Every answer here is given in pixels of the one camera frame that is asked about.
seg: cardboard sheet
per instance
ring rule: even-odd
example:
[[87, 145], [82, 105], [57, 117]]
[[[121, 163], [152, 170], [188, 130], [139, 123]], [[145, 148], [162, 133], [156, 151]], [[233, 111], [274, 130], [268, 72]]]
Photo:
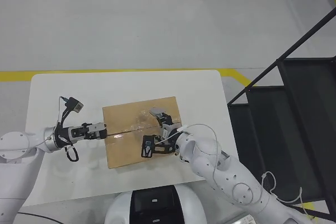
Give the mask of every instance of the cardboard sheet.
[[108, 135], [116, 134], [105, 140], [108, 168], [167, 156], [153, 154], [152, 158], [141, 157], [143, 136], [160, 134], [158, 121], [149, 113], [153, 107], [163, 108], [174, 123], [181, 123], [175, 97], [107, 106], [102, 109]]

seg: wire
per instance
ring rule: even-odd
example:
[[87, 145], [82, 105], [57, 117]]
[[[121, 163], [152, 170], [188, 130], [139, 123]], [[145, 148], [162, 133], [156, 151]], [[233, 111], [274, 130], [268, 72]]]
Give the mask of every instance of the wire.
[[63, 96], [59, 96], [59, 97], [58, 97], [58, 116], [57, 116], [56, 125], [55, 125], [55, 127], [52, 129], [52, 133], [51, 133], [51, 134], [50, 134], [44, 141], [42, 141], [42, 142], [40, 142], [39, 144], [36, 144], [36, 145], [34, 145], [34, 146], [28, 146], [28, 147], [26, 147], [26, 148], [15, 148], [15, 149], [11, 149], [11, 150], [2, 149], [2, 150], [0, 150], [0, 152], [29, 150], [29, 149], [31, 149], [31, 148], [35, 148], [35, 147], [37, 147], [37, 146], [39, 146], [39, 145], [45, 143], [46, 141], [50, 140], [51, 136], [52, 136], [52, 135], [54, 134], [54, 132], [55, 132], [55, 129], [56, 129], [57, 124], [58, 124], [59, 119], [60, 119], [60, 99], [63, 99]]
[[273, 190], [275, 189], [276, 187], [276, 178], [274, 176], [274, 174], [270, 171], [267, 171], [265, 172], [263, 175], [262, 175], [262, 186], [263, 186], [263, 183], [264, 183], [264, 178], [266, 177], [266, 174], [271, 174], [271, 176], [273, 177], [274, 179], [274, 187], [272, 189], [269, 190], [269, 192], [276, 197], [276, 200], [278, 200], [279, 202], [283, 202], [283, 203], [294, 203], [295, 201], [299, 200], [300, 199], [300, 202], [301, 202], [301, 208], [302, 210], [304, 210], [305, 214], [307, 216], [309, 216], [309, 214], [307, 214], [305, 208], [304, 208], [304, 203], [302, 202], [302, 187], [300, 187], [299, 189], [299, 194], [297, 196], [297, 198], [295, 198], [294, 200], [289, 200], [289, 201], [285, 201], [285, 200], [281, 200], [280, 198], [278, 198], [278, 196], [276, 194], [273, 193]]
[[45, 218], [45, 219], [47, 219], [47, 220], [51, 220], [51, 221], [56, 222], [56, 223], [59, 223], [59, 224], [64, 224], [63, 222], [54, 220], [53, 218], [50, 218], [50, 217], [41, 216], [41, 215], [39, 215], [39, 214], [32, 214], [32, 213], [26, 213], [26, 212], [18, 212], [17, 214], [26, 214], [26, 215], [28, 215], [28, 216], [36, 216], [36, 217], [40, 217], [40, 218]]

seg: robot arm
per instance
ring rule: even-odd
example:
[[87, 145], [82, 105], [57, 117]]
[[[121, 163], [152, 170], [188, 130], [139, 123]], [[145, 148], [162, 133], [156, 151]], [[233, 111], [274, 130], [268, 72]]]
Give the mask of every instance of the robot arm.
[[[72, 102], [76, 107], [68, 109]], [[67, 99], [66, 105], [65, 111], [79, 112], [83, 107], [73, 98]], [[10, 132], [0, 138], [0, 224], [12, 223], [30, 195], [45, 152], [52, 153], [83, 139], [106, 138], [107, 130], [103, 123], [63, 128], [64, 116], [68, 113], [64, 112], [63, 119], [55, 127], [35, 134]]]
[[165, 142], [172, 147], [171, 152], [190, 164], [195, 174], [205, 178], [214, 190], [230, 203], [250, 213], [259, 223], [312, 223], [305, 215], [277, 201], [238, 159], [222, 152], [215, 139], [195, 138], [183, 132], [184, 128], [172, 124], [161, 109], [153, 108], [151, 114], [159, 121], [163, 141], [143, 141], [142, 156], [148, 157], [150, 152], [154, 153], [157, 144]]

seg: white floor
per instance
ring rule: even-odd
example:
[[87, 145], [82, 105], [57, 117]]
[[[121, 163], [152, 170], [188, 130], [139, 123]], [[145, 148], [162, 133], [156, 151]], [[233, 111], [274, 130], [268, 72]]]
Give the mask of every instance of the white floor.
[[[331, 2], [1, 0], [0, 71], [238, 68], [252, 80], [325, 16]], [[335, 54], [336, 19], [292, 56]], [[242, 88], [232, 78], [222, 82], [227, 101]], [[278, 72], [260, 84], [280, 85]], [[29, 88], [30, 82], [0, 83], [0, 136], [25, 129]], [[190, 185], [202, 200], [209, 223], [240, 212], [215, 197], [205, 182]], [[105, 195], [22, 211], [64, 223], [103, 223], [112, 199]], [[20, 223], [51, 222], [18, 215], [15, 224]]]

